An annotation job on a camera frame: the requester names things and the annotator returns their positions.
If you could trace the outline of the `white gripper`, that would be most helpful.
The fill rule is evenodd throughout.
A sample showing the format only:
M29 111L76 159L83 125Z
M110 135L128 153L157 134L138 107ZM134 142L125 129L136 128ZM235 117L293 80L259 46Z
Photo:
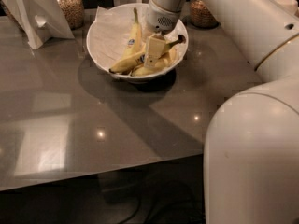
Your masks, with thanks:
M154 33L172 32L180 16L180 11L159 0L149 0L147 25ZM162 56L166 41L162 35L151 35L146 41L144 65L152 68Z

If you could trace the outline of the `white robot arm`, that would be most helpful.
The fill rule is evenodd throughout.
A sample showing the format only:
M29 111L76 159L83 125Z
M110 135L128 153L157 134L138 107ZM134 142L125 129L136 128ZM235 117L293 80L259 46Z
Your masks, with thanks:
M274 0L203 0L260 85L227 100L204 144L206 224L298 224L299 20ZM149 0L169 33L185 0Z

